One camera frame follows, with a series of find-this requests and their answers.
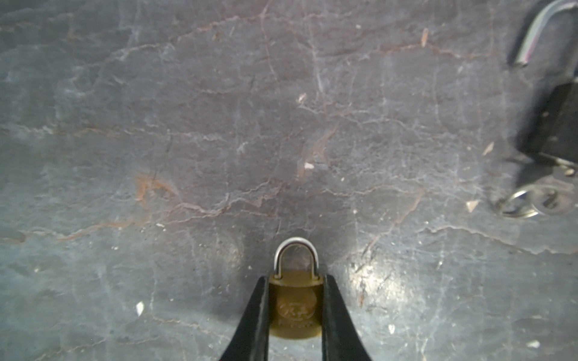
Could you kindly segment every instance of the debris speck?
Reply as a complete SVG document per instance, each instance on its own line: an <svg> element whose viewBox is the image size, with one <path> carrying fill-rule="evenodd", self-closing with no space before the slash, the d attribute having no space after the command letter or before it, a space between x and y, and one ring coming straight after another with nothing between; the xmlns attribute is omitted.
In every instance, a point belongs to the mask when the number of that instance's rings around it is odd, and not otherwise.
<svg viewBox="0 0 578 361"><path fill-rule="evenodd" d="M307 93L301 93L299 94L299 98L297 98L297 104L301 105L305 102L305 99L307 99Z"/></svg>
<svg viewBox="0 0 578 361"><path fill-rule="evenodd" d="M143 313L143 310L145 309L145 305L141 302L136 304L136 314L138 316L140 316Z"/></svg>
<svg viewBox="0 0 578 361"><path fill-rule="evenodd" d="M538 340L532 340L532 341L528 342L528 343L526 344L526 346L527 346L527 347L530 347L530 348L538 348L538 347L540 347L540 341L538 341Z"/></svg>
<svg viewBox="0 0 578 361"><path fill-rule="evenodd" d="M424 32L421 34L421 47L425 47L425 45L428 43L428 35L429 29L425 28Z"/></svg>
<svg viewBox="0 0 578 361"><path fill-rule="evenodd" d="M482 155L487 155L489 152L491 152L492 150L494 150L494 142L488 144L488 146L486 147L486 149L484 150L484 152L482 153Z"/></svg>
<svg viewBox="0 0 578 361"><path fill-rule="evenodd" d="M473 212L473 210L477 207L477 205L480 203L479 199L476 200L469 200L466 202L466 208L468 208L468 212Z"/></svg>

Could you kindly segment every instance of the brass padlock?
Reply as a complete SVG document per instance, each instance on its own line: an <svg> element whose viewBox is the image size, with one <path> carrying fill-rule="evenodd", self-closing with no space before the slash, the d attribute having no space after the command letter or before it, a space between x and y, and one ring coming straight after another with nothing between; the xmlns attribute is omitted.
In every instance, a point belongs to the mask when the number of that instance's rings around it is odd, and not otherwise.
<svg viewBox="0 0 578 361"><path fill-rule="evenodd" d="M281 268L283 253L301 245L311 254L311 272ZM323 277L319 276L317 251L310 241L292 237L275 252L273 274L269 277L269 332L273 336L300 339L321 335Z"/></svg>

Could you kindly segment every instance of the padlock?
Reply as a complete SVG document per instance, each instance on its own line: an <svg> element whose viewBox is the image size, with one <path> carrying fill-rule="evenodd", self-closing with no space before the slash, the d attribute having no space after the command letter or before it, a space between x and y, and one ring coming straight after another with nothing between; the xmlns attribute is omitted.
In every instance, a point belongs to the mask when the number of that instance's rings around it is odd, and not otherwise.
<svg viewBox="0 0 578 361"><path fill-rule="evenodd" d="M555 87L522 150L538 161L578 168L578 84Z"/></svg>
<svg viewBox="0 0 578 361"><path fill-rule="evenodd" d="M300 245L311 254L311 270L283 270L283 253ZM320 336L323 310L323 277L313 244L301 237L282 242L273 260L269 277L269 332L273 336L300 339Z"/></svg>
<svg viewBox="0 0 578 361"><path fill-rule="evenodd" d="M514 59L514 65L528 65L542 30L553 15L578 8L578 0L555 0L534 18ZM568 59L564 81L556 86L539 112L533 131L521 150L538 162L578 168L578 51Z"/></svg>
<svg viewBox="0 0 578 361"><path fill-rule="evenodd" d="M526 66L542 30L553 15L578 8L578 0L555 0L545 6L531 22L514 59L515 66ZM578 175L578 49L568 61L564 81L557 85L539 112L532 132L520 150L537 163L552 166L548 174L524 184L496 204L506 218L527 218L537 214L560 215L576 208L578 195L574 180ZM525 197L525 205L509 211L512 202Z"/></svg>

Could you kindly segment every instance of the white debris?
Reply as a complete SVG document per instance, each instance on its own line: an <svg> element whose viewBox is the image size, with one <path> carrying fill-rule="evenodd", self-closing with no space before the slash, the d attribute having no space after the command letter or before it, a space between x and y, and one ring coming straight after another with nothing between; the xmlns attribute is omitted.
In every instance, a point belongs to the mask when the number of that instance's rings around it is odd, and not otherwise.
<svg viewBox="0 0 578 361"><path fill-rule="evenodd" d="M473 212L473 210L477 207L477 205L480 203L479 199L476 200L469 200L466 202L466 207L468 208L468 212Z"/></svg>
<svg viewBox="0 0 578 361"><path fill-rule="evenodd" d="M307 99L307 93L302 93L299 94L299 98L297 98L297 104L301 105L305 102L305 99Z"/></svg>
<svg viewBox="0 0 578 361"><path fill-rule="evenodd" d="M538 348L538 347L540 347L540 341L538 341L538 340L532 340L532 341L528 342L528 343L526 344L526 346L527 346L527 347L530 347L530 348Z"/></svg>
<svg viewBox="0 0 578 361"><path fill-rule="evenodd" d="M138 316L140 316L143 313L143 310L145 309L145 305L141 302L136 304L136 314Z"/></svg>
<svg viewBox="0 0 578 361"><path fill-rule="evenodd" d="M488 144L488 146L486 147L486 149L484 150L484 152L482 153L482 155L487 155L489 152L491 152L492 150L494 150L494 142Z"/></svg>

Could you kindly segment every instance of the gray slate surface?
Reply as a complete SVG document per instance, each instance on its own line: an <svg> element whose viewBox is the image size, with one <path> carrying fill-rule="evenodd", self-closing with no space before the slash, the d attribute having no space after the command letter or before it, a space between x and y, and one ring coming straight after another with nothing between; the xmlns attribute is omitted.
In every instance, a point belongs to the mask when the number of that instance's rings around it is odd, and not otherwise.
<svg viewBox="0 0 578 361"><path fill-rule="evenodd" d="M297 235L374 360L576 360L578 212L491 210L576 33L509 68L534 6L3 1L0 359L218 360Z"/></svg>

